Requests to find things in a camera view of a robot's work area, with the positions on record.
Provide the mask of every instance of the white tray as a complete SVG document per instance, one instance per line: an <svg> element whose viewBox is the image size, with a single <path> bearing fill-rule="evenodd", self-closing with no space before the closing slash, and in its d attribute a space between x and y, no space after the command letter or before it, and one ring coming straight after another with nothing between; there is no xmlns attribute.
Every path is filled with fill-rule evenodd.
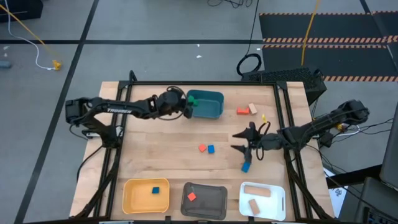
<svg viewBox="0 0 398 224"><path fill-rule="evenodd" d="M245 194L244 186L253 186L269 189L270 197L259 195ZM249 201L256 200L260 213L253 215ZM245 216L268 218L283 221L286 218L285 190L282 187L268 184L258 184L252 182L243 182L239 193L239 212Z"/></svg>

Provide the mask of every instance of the hazard tape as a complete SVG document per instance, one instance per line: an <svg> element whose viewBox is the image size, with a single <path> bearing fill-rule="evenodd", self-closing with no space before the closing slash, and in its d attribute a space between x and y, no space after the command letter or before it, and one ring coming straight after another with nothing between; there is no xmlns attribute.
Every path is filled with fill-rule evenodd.
<svg viewBox="0 0 398 224"><path fill-rule="evenodd" d="M325 76L326 82L398 82L398 77L392 76Z"/></svg>
<svg viewBox="0 0 398 224"><path fill-rule="evenodd" d="M372 14L376 14L376 13L396 13L398 11L373 11Z"/></svg>
<svg viewBox="0 0 398 224"><path fill-rule="evenodd" d="M266 48L302 48L302 44L265 44L262 46ZM385 45L306 45L310 49L386 49Z"/></svg>
<svg viewBox="0 0 398 224"><path fill-rule="evenodd" d="M264 43L303 43L303 37L273 37L264 38ZM316 37L308 38L307 43L311 44L383 44L398 42L398 35L390 35L388 37Z"/></svg>
<svg viewBox="0 0 398 224"><path fill-rule="evenodd" d="M262 12L259 13L259 16L268 16L268 15L284 15L284 16L291 16L291 15L312 15L312 12ZM316 15L352 15L352 16L363 16L363 15L371 15L370 12L319 12Z"/></svg>

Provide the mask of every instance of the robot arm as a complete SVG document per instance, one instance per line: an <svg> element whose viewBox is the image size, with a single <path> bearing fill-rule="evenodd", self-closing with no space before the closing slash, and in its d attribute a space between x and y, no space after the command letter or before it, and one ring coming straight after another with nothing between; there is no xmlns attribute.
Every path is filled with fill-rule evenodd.
<svg viewBox="0 0 398 224"><path fill-rule="evenodd" d="M105 100L100 97L79 98L65 102L66 121L71 125L83 125L89 131L98 133L104 147L117 147L120 140L116 129L106 126L94 118L99 113L131 114L140 119L155 119L164 115L181 112L186 118L192 117L192 104L182 98L184 92L178 87L170 86L161 95L153 95L144 100L124 102Z"/></svg>
<svg viewBox="0 0 398 224"><path fill-rule="evenodd" d="M249 128L233 136L247 139L248 147L232 146L232 148L242 152L245 162L251 164L251 150L258 148L259 150L268 151L284 148L300 151L311 140L312 136L324 133L326 130L334 128L341 123L361 124L368 120L368 115L369 110L364 107L362 102L351 100L315 121L303 126L283 128L278 130L277 133L267 134L265 132L261 134L260 130L256 131L256 125L250 122Z"/></svg>

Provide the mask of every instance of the gray tray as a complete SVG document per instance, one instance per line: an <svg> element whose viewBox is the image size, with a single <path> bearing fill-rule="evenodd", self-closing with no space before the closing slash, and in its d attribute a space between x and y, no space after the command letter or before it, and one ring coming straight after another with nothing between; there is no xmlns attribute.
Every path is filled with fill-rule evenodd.
<svg viewBox="0 0 398 224"><path fill-rule="evenodd" d="M193 192L197 197L189 201L187 195ZM227 190L187 182L184 185L181 201L181 213L190 217L223 220L226 216Z"/></svg>

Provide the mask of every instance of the yellow connector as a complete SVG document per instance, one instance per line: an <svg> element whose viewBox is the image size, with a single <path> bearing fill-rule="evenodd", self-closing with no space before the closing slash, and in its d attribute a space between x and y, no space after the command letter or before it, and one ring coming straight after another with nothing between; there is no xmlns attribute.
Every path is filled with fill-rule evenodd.
<svg viewBox="0 0 398 224"><path fill-rule="evenodd" d="M57 60L52 60L52 63L54 64L54 69L55 70L60 70L61 69L61 63L59 63Z"/></svg>
<svg viewBox="0 0 398 224"><path fill-rule="evenodd" d="M262 121L264 122L264 124L267 123L267 118L264 114L262 115Z"/></svg>
<svg viewBox="0 0 398 224"><path fill-rule="evenodd" d="M341 131L341 132L343 132L343 131L344 131L344 126L343 126L343 124L337 124L337 125L336 125L336 129L339 130L339 131Z"/></svg>

